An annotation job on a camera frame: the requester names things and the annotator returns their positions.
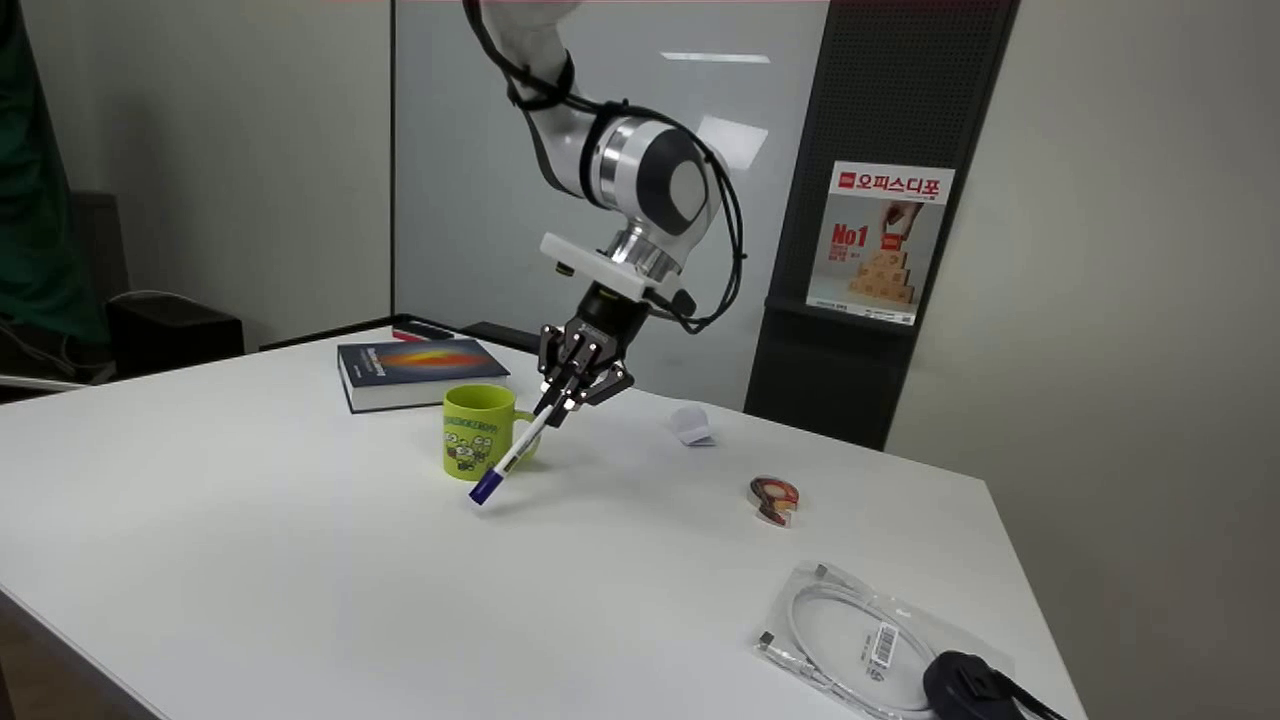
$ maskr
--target black cable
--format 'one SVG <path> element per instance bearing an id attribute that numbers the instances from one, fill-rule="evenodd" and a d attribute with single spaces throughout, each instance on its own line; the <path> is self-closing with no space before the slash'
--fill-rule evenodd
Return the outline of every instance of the black cable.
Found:
<path id="1" fill-rule="evenodd" d="M 712 164 L 716 194 L 720 194 L 720 207 L 724 207 L 729 279 L 724 279 L 720 303 L 716 303 L 707 316 L 678 316 L 678 313 L 674 313 L 662 297 L 654 297 L 654 292 L 646 292 L 646 303 L 654 303 L 654 316 L 660 316 L 660 321 L 674 321 L 688 337 L 712 329 L 712 325 L 735 303 L 740 284 L 742 284 L 742 261 L 747 261 L 742 207 L 740 207 L 740 198 L 735 198 L 735 188 L 732 188 L 720 155 L 716 155 L 690 128 L 674 125 L 674 121 L 662 118 L 662 112 L 651 112 L 651 107 L 641 107 L 641 106 L 623 106 L 623 100 L 620 100 L 620 106 L 595 106 L 595 100 L 577 96 L 577 93 L 570 93 L 570 59 L 564 66 L 564 72 L 559 72 L 554 84 L 533 78 L 528 69 L 510 66 L 510 59 L 495 47 L 492 34 L 485 30 L 485 10 L 478 10 L 478 0 L 463 0 L 463 12 L 468 12 L 468 23 L 472 23 L 485 56 L 504 72 L 506 96 L 510 96 L 510 106 L 517 106 L 523 118 L 528 118 L 528 112 L 538 112 L 538 107 L 564 106 L 564 107 L 577 107 L 577 112 L 587 112 L 587 118 L 599 118 L 599 112 L 602 112 L 602 118 L 612 118 L 612 121 L 616 121 L 616 118 L 660 121 L 660 125 L 674 128 L 690 148 L 699 148 L 699 155 Z M 587 168 L 591 155 L 595 155 L 595 146 L 584 146 L 580 168 Z"/>

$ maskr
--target white wall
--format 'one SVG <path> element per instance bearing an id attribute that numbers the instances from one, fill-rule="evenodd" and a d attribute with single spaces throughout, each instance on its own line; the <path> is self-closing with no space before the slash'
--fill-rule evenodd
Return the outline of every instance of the white wall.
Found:
<path id="1" fill-rule="evenodd" d="M 1280 3 L 1024 0 L 890 451 L 993 480 L 1099 720 L 1263 720 Z"/>
<path id="2" fill-rule="evenodd" d="M 137 289 L 278 341 L 387 313 L 387 0 L 28 0 L 63 164 Z"/>
<path id="3" fill-rule="evenodd" d="M 732 174 L 753 252 L 740 303 L 695 341 L 651 321 L 632 344 L 632 372 L 651 391 L 742 404 L 824 12 L 824 0 L 587 0 L 564 23 L 584 96 L 629 96 L 690 128 L 720 118 L 769 134 L 755 164 Z M 672 66 L 660 52 L 755 52 L 769 66 Z M 536 243 L 559 234 L 599 248 L 620 216 L 538 182 L 528 128 L 455 0 L 399 0 L 395 142 L 395 309 L 455 325 L 569 321 L 587 284 L 559 279 Z M 716 224 L 688 269 L 707 303 L 724 258 Z"/>

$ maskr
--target cup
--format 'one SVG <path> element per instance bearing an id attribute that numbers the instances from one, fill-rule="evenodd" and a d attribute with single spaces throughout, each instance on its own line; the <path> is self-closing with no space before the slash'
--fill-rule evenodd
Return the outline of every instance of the cup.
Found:
<path id="1" fill-rule="evenodd" d="M 533 421 L 517 410 L 517 391 L 504 386 L 461 386 L 443 397 L 443 471 L 455 480 L 478 480 L 506 458 L 517 421 Z"/>

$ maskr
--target white table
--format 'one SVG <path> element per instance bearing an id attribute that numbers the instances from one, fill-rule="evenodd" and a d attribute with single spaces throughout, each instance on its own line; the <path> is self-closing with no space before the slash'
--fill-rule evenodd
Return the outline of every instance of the white table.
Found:
<path id="1" fill-rule="evenodd" d="M 472 515 L 440 411 L 346 416 L 330 344 L 7 404 L 0 592 L 171 720 L 847 720 L 747 648 L 826 560 L 1083 720 L 978 480 L 724 410 L 678 447 L 672 410 L 570 416 Z M 802 488 L 794 528 L 742 501 L 762 471 Z"/>

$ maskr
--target black panel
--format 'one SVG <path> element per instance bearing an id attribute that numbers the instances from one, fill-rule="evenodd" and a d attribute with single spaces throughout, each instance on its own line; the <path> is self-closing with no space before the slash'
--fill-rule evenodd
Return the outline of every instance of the black panel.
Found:
<path id="1" fill-rule="evenodd" d="M 833 0 L 747 411 L 882 447 L 1016 0 Z M 951 168 L 915 329 L 802 303 L 837 160 Z"/>

